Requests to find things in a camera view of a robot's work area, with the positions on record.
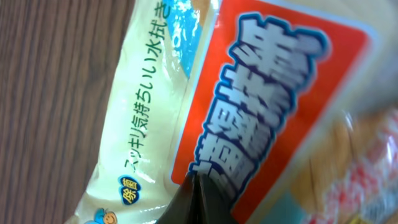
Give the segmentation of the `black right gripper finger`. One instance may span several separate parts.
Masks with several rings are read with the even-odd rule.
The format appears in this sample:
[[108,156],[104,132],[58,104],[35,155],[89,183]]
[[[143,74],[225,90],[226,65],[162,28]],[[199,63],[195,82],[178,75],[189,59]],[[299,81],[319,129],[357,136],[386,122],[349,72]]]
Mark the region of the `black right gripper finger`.
[[184,178],[157,224],[237,224],[223,194],[206,175]]

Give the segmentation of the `yellow snack bag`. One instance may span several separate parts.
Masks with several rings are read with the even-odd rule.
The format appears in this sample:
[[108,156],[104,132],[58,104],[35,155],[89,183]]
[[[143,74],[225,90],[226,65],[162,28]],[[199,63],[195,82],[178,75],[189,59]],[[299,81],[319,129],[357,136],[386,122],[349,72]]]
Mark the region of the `yellow snack bag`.
[[157,223],[187,174],[237,223],[397,222],[397,2],[137,1],[70,223]]

